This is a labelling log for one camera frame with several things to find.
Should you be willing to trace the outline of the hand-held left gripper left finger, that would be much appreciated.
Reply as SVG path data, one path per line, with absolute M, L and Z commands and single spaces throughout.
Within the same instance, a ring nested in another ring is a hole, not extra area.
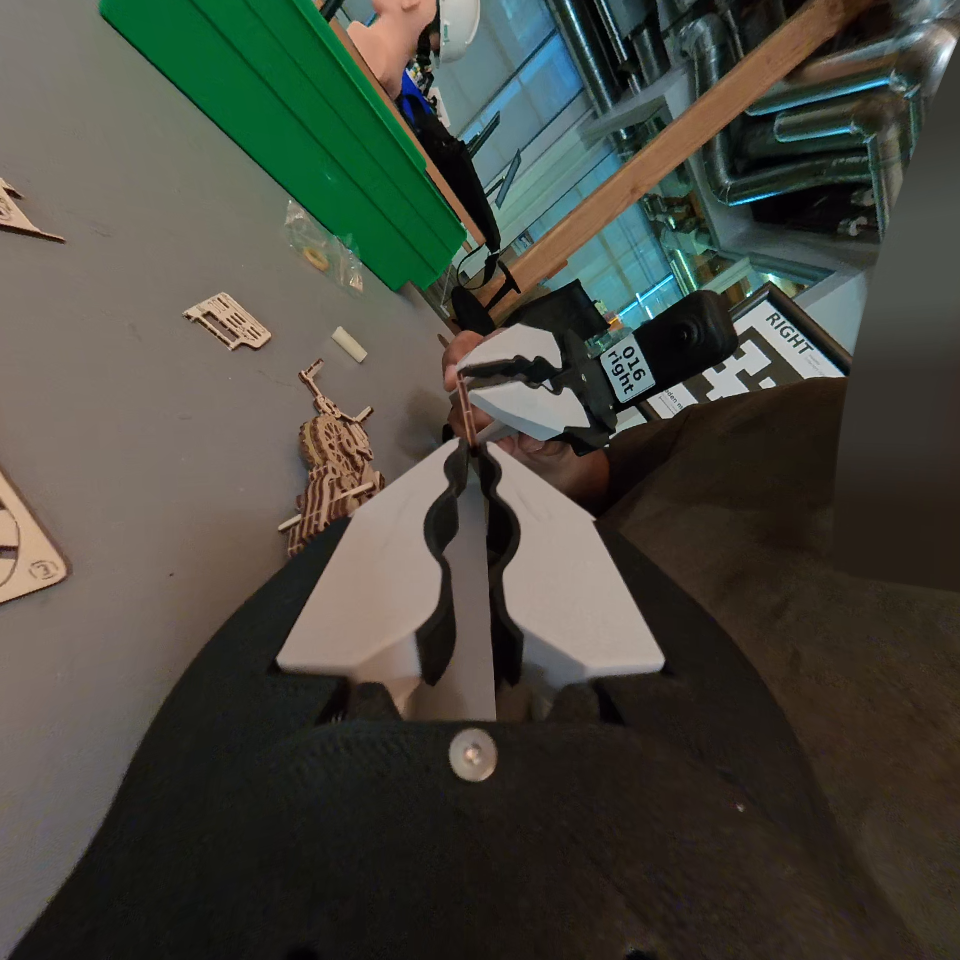
M 276 657 L 285 673 L 377 683 L 401 715 L 450 664 L 450 566 L 463 442 L 451 439 L 355 510 Z

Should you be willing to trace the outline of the clear plastic bag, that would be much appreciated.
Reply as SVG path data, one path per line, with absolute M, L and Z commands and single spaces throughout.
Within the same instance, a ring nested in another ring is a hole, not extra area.
M 314 270 L 354 296 L 364 292 L 360 259 L 338 236 L 328 231 L 294 198 L 287 200 L 283 223 L 291 250 Z

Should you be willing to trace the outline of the wooden puzzle sheet with cutouts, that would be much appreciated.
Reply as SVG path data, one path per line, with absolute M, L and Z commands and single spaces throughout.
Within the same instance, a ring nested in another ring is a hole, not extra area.
M 33 224 L 18 204 L 19 201 L 24 199 L 24 195 L 15 186 L 1 177 L 1 230 L 11 234 L 26 235 L 58 244 L 66 244 L 64 237 L 44 231 Z

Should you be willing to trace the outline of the wooden puzzle model assembly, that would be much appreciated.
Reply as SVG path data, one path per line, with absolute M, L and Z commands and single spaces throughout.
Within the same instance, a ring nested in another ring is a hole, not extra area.
M 347 519 L 385 487 L 374 466 L 366 406 L 359 414 L 345 414 L 321 392 L 316 378 L 324 366 L 318 358 L 298 373 L 310 391 L 316 414 L 299 428 L 298 448 L 306 472 L 306 486 L 295 499 L 295 515 L 278 527 L 286 535 L 288 559 L 301 554 L 334 522 Z

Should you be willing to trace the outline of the person's right forearm brown sleeve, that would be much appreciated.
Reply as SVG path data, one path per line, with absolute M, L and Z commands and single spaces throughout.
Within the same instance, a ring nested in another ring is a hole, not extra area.
M 845 395 L 805 380 L 631 429 L 602 520 L 762 678 L 813 801 L 920 956 L 958 958 L 958 594 L 835 567 Z

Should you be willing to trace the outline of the wooden puzzle sheet with circle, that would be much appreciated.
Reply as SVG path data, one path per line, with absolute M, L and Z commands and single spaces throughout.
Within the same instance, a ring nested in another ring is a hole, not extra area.
M 64 554 L 1 472 L 1 604 L 64 582 L 69 572 Z

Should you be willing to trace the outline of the white hard hat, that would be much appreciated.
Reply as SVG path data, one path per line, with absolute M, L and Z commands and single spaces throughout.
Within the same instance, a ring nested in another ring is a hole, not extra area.
M 452 64 L 467 53 L 479 28 L 480 1 L 438 1 L 438 61 Z

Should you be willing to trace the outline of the person's right hand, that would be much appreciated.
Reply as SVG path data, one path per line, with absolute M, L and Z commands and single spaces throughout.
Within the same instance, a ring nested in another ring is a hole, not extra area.
M 442 385 L 450 395 L 457 389 L 457 366 L 475 350 L 485 337 L 462 331 L 446 346 L 442 358 Z M 610 481 L 610 464 L 604 450 L 582 457 L 558 440 L 538 440 L 525 434 L 499 438 L 496 445 L 521 462 L 551 487 L 558 490 L 594 516 L 602 513 Z

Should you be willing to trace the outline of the silver ventilation ducts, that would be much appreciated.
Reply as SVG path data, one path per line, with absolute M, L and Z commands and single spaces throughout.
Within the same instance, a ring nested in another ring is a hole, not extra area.
M 899 172 L 958 43 L 958 2 L 884 6 L 892 30 L 811 54 L 690 156 L 700 158 L 718 204 L 749 206 L 818 186 L 864 182 L 871 185 L 876 224 L 885 229 Z M 737 28 L 734 12 L 721 13 L 720 2 L 671 26 L 671 52 L 692 84 L 688 107 L 751 53 L 738 47 Z

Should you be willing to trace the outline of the green plastic crate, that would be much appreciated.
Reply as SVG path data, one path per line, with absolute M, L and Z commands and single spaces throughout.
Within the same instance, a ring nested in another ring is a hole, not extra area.
M 466 240 L 427 161 L 306 1 L 103 1 L 102 18 L 391 290 Z

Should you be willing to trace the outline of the small slotted wooden puzzle piece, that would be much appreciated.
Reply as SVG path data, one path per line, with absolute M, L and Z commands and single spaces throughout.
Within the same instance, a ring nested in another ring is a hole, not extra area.
M 210 296 L 183 311 L 182 316 L 204 328 L 231 352 L 241 347 L 258 351 L 272 339 L 271 331 L 227 292 Z

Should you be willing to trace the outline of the wooden beam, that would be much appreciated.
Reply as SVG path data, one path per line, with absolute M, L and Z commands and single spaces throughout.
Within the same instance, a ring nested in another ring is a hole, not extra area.
M 482 287 L 481 302 L 501 318 L 520 295 L 554 277 L 571 255 L 870 6 L 871 1 L 804 3 L 510 265 L 518 291 L 507 289 L 507 279 L 496 278 Z

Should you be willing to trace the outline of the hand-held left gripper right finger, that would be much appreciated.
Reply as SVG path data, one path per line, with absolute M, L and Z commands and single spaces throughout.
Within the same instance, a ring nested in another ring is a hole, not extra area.
M 480 465 L 487 531 L 505 538 L 488 576 L 499 676 L 545 717 L 568 687 L 660 673 L 666 655 L 592 515 L 497 445 Z

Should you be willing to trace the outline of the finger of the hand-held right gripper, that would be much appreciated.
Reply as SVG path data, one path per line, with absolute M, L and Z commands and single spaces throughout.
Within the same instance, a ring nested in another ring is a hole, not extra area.
M 457 362 L 456 373 L 465 378 L 546 380 L 564 366 L 562 349 L 550 331 L 519 323 L 474 346 Z
M 477 433 L 479 443 L 524 434 L 538 441 L 600 445 L 601 420 L 592 409 L 589 380 L 534 383 L 506 375 L 466 377 L 466 400 L 490 418 Z

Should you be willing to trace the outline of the small wooden puzzle strip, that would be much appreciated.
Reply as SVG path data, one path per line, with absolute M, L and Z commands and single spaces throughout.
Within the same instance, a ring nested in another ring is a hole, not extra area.
M 474 407 L 470 400 L 466 379 L 459 371 L 456 376 L 456 387 L 461 404 L 464 438 L 468 444 L 470 455 L 476 456 L 479 451 L 479 440 L 474 419 Z

